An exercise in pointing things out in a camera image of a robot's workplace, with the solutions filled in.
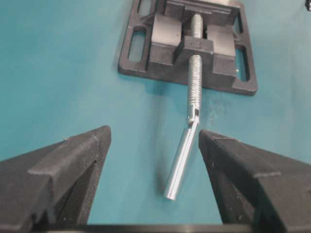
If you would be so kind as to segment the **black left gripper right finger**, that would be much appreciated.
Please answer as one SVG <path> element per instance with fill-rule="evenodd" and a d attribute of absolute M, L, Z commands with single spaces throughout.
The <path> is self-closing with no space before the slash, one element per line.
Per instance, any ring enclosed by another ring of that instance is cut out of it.
<path fill-rule="evenodd" d="M 208 130 L 199 132 L 199 149 L 224 224 L 310 232 L 310 164 Z"/>

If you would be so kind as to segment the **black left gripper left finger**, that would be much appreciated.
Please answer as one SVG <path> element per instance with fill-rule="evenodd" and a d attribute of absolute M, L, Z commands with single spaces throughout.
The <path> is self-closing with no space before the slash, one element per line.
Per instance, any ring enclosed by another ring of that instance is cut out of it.
<path fill-rule="evenodd" d="M 0 164 L 0 230 L 84 225 L 111 144 L 101 126 Z"/>

